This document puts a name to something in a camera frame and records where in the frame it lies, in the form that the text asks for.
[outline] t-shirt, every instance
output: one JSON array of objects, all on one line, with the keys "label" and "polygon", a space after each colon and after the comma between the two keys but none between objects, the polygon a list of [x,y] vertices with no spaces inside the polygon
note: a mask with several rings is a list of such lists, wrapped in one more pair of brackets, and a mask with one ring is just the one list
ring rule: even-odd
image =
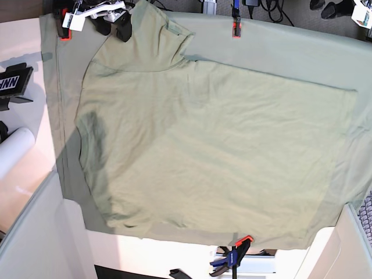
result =
[{"label": "t-shirt", "polygon": [[[110,37],[91,61],[76,116],[108,226],[142,237],[167,223],[301,247],[319,224],[334,225],[327,212],[314,218],[354,91],[186,60],[193,34],[147,1],[132,26],[127,43]],[[327,209],[340,212],[337,201]]]}]

